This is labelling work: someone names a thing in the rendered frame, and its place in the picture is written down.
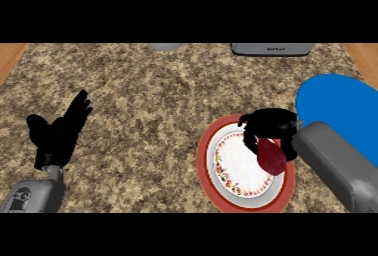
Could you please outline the grey rounded object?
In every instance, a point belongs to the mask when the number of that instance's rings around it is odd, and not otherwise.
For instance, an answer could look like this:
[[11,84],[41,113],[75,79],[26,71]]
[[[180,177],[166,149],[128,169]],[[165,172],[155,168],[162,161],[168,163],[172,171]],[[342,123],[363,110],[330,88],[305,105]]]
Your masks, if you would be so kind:
[[147,43],[147,47],[158,51],[172,51],[183,46],[183,43]]

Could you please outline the blue plate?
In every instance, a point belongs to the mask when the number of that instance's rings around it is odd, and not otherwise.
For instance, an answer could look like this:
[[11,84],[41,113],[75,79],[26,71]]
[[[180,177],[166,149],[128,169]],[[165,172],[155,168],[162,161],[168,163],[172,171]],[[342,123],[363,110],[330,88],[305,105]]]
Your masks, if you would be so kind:
[[378,90],[347,75],[314,75],[298,88],[295,110],[302,125],[324,122],[378,167]]

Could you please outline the grey flat appliance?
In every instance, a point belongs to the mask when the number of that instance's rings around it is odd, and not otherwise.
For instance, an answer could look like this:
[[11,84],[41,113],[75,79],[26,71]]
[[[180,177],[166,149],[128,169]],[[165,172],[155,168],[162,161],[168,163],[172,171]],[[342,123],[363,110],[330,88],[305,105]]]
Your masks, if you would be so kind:
[[313,43],[231,43],[230,49],[240,56],[305,56]]

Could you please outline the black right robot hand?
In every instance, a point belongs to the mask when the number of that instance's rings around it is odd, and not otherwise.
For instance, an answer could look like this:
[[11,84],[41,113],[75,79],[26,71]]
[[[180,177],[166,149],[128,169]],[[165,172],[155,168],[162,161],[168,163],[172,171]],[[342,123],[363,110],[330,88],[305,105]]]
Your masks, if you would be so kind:
[[286,161],[296,158],[292,148],[292,137],[296,133],[296,114],[282,108],[255,110],[239,117],[237,126],[243,127],[243,144],[257,153],[257,140],[260,138],[279,139],[280,149]]

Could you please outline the red-rimmed white plate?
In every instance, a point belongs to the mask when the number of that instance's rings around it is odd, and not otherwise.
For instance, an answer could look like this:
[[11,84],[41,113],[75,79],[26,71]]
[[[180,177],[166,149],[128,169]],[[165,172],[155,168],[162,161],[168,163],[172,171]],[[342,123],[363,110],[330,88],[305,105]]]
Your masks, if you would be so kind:
[[295,185],[293,162],[271,176],[243,145],[239,116],[217,119],[197,143],[196,168],[202,189],[223,212],[273,213],[288,205]]

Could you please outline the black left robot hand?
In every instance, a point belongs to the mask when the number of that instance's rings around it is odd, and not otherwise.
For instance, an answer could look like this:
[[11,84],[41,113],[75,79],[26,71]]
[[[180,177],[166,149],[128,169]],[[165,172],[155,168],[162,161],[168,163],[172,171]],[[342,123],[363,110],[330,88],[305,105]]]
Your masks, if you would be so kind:
[[35,169],[41,170],[48,165],[63,167],[68,164],[91,110],[87,91],[81,90],[63,116],[51,124],[37,114],[26,117],[29,139],[37,146]]

